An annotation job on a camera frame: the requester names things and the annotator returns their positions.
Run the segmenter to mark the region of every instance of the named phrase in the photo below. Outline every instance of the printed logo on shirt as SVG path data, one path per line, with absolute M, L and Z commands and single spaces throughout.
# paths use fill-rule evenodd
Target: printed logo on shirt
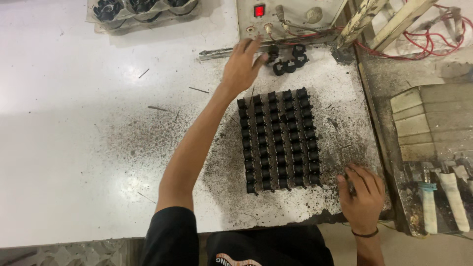
M 230 258 L 229 255 L 225 253 L 218 253 L 215 262 L 221 263 L 223 266 L 262 266 L 261 264 L 252 259 L 242 261 L 233 260 L 232 258 Z

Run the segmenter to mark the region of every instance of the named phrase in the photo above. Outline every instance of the red wire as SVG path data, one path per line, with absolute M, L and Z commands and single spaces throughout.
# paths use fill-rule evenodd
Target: red wire
M 440 5 L 435 5 L 436 7 L 438 8 L 445 8 L 447 9 L 447 7 L 444 7 L 444 6 L 440 6 Z M 445 15 L 444 17 L 442 17 L 442 20 L 446 20 L 446 19 L 450 19 L 452 18 L 451 14 L 447 14 Z M 364 50 L 366 50 L 369 54 L 373 54 L 373 55 L 377 55 L 377 56 L 383 56 L 383 57 L 387 57 L 387 58 L 393 58 L 393 59 L 398 59 L 398 60 L 419 60 L 419 59 L 423 59 L 423 58 L 426 58 L 427 56 L 429 55 L 436 55 L 436 56 L 445 56 L 445 55 L 449 55 L 453 52 L 455 52 L 456 50 L 458 50 L 460 48 L 460 46 L 462 45 L 463 41 L 464 41 L 464 35 L 465 35 L 465 32 L 466 32 L 466 26 L 465 26 L 465 22 L 471 27 L 473 28 L 473 23 L 471 22 L 471 20 L 469 20 L 468 18 L 466 17 L 462 17 L 462 28 L 463 28 L 463 33 L 460 35 L 461 37 L 461 40 L 458 42 L 457 46 L 453 45 L 453 44 L 450 44 L 447 39 L 439 34 L 439 33 L 430 33 L 429 30 L 427 29 L 427 31 L 423 34 L 414 34 L 414 33 L 409 33 L 407 31 L 404 31 L 403 32 L 403 35 L 404 37 L 409 41 L 411 42 L 412 44 L 414 44 L 415 46 L 419 47 L 420 49 L 422 49 L 422 52 L 420 54 L 418 54 L 417 56 L 415 57 L 402 57 L 402 56 L 392 56 L 392 55 L 387 55 L 385 53 L 380 53 L 378 51 L 375 51 L 375 50 L 372 50 L 372 49 L 369 49 L 365 46 L 363 46 L 361 43 L 359 43 L 358 41 L 355 42 L 355 44 L 357 44 L 358 46 L 360 46 L 361 48 L 363 48 Z M 411 40 L 408 35 L 411 35 L 411 36 L 425 36 L 426 37 L 426 46 L 423 47 L 423 46 L 420 46 L 418 43 L 416 43 L 415 41 Z M 431 35 L 436 35 L 436 36 L 439 36 L 440 38 L 442 38 L 442 40 L 444 41 L 444 43 L 446 45 L 448 45 L 449 47 L 452 47 L 453 49 L 448 51 L 447 53 L 434 53 L 433 50 L 434 50 L 434 42 L 432 40 L 432 37 Z
M 317 36 L 317 35 L 318 35 L 317 33 L 306 34 L 306 35 L 299 35 L 299 34 L 292 33 L 291 31 L 288 31 L 288 33 L 291 34 L 292 36 L 295 36 L 295 37 L 313 37 L 313 36 Z
M 273 40 L 274 42 L 279 43 L 279 44 L 285 44 L 285 45 L 296 45 L 296 44 L 300 44 L 300 43 L 293 43 L 293 44 L 291 44 L 291 43 L 283 43 L 283 42 L 280 42 L 280 41 L 276 41 L 276 40 L 272 37 L 272 34 L 271 34 L 271 33 L 268 33 L 268 36 L 269 36 L 269 38 L 271 38 L 271 40 Z
M 441 5 L 437 5 L 437 4 L 434 4 L 435 7 L 437 8 L 442 8 L 442 9 L 448 9 L 448 7 L 445 7 L 445 6 L 441 6 Z M 447 19 L 451 19 L 452 18 L 452 14 L 451 13 L 448 13 L 448 14 L 445 14 L 441 20 L 444 21 L 444 20 L 447 20 Z M 358 40 L 355 40 L 354 44 L 355 45 L 358 45 L 359 47 L 361 47 L 362 49 L 364 49 L 367 53 L 369 54 L 372 54 L 372 55 L 376 55 L 376 56 L 383 56 L 383 57 L 386 57 L 386 58 L 392 58 L 392 59 L 397 59 L 397 60 L 420 60 L 420 59 L 424 59 L 426 58 L 427 56 L 429 55 L 436 55 L 436 56 L 445 56 L 445 55 L 449 55 L 453 52 L 455 52 L 456 50 L 458 50 L 460 48 L 460 46 L 463 44 L 463 41 L 464 41 L 464 35 L 465 35 L 465 32 L 466 32 L 466 25 L 465 24 L 468 24 L 472 29 L 473 29 L 473 23 L 471 22 L 471 20 L 469 20 L 468 18 L 466 17 L 461 17 L 462 18 L 462 28 L 463 28 L 463 33 L 460 35 L 460 41 L 457 43 L 457 45 L 453 45 L 451 43 L 449 43 L 447 41 L 447 39 L 440 33 L 430 33 L 429 32 L 429 29 L 427 28 L 426 29 L 426 32 L 425 33 L 421 33 L 421 34 L 416 34 L 416 33 L 409 33 L 407 31 L 404 31 L 403 32 L 403 35 L 404 37 L 410 42 L 412 43 L 413 45 L 415 45 L 416 47 L 422 49 L 422 52 L 420 52 L 418 55 L 414 56 L 414 57 L 404 57 L 404 56 L 397 56 L 397 55 L 388 55 L 388 54 L 385 54 L 385 53 L 381 53 L 381 52 L 378 52 L 378 51 L 375 51 L 373 49 L 370 49 L 368 47 L 365 47 L 364 45 L 362 45 Z M 332 29 L 328 29 L 328 30 L 342 30 L 344 27 L 335 27 L 335 28 L 332 28 Z M 317 37 L 319 34 L 318 33 L 313 33 L 313 34 L 306 34 L 306 35 L 299 35 L 299 34 L 294 34 L 292 33 L 291 31 L 288 31 L 288 33 L 292 36 L 296 36 L 296 37 Z M 279 42 L 279 41 L 276 41 L 272 35 L 269 33 L 268 34 L 269 37 L 271 38 L 271 40 L 273 40 L 274 42 L 276 43 L 279 43 L 279 44 L 286 44 L 286 45 L 295 45 L 295 44 L 299 44 L 299 43 L 284 43 L 284 42 Z M 421 46 L 420 44 L 416 43 L 415 41 L 413 41 L 412 39 L 410 39 L 408 36 L 425 36 L 426 38 L 426 44 L 425 44 L 425 47 L 424 46 Z M 433 52 L 434 50 L 434 42 L 432 40 L 432 37 L 431 36 L 439 36 L 443 41 L 444 43 L 453 48 L 451 49 L 450 51 L 446 52 L 446 53 L 435 53 Z

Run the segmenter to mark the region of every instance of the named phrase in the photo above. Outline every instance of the white tabletop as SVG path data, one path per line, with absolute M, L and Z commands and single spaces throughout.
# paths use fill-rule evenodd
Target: white tabletop
M 123 36 L 95 34 L 85 0 L 0 3 L 0 248 L 145 236 L 170 155 L 227 61 L 198 52 L 238 40 L 234 2 L 202 2 L 197 20 Z M 233 102 L 194 190 L 199 232 L 339 213 L 339 165 L 364 154 L 379 166 L 356 64 L 337 64 L 329 47 L 307 54 L 293 74 L 263 68 L 254 93 L 314 96 L 325 185 L 247 195 Z

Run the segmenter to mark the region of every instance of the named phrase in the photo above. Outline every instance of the left hand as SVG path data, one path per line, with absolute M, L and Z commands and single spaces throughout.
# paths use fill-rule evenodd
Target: left hand
M 219 89 L 233 100 L 248 89 L 258 76 L 261 66 L 268 61 L 268 54 L 263 53 L 253 63 L 255 52 L 261 46 L 261 39 L 247 38 L 233 47 L 232 55 L 225 65 L 223 79 Z
M 345 167 L 345 173 L 355 187 L 356 196 L 350 194 L 345 178 L 337 176 L 343 215 L 353 232 L 360 235 L 371 234 L 376 231 L 379 214 L 383 210 L 383 180 L 369 169 L 354 164 Z

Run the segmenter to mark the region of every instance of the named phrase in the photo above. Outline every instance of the black t-shirt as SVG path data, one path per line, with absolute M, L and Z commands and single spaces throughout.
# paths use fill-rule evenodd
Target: black t-shirt
M 207 240 L 209 266 L 333 265 L 317 226 L 213 233 Z M 169 207 L 154 214 L 142 266 L 199 264 L 199 238 L 192 211 Z

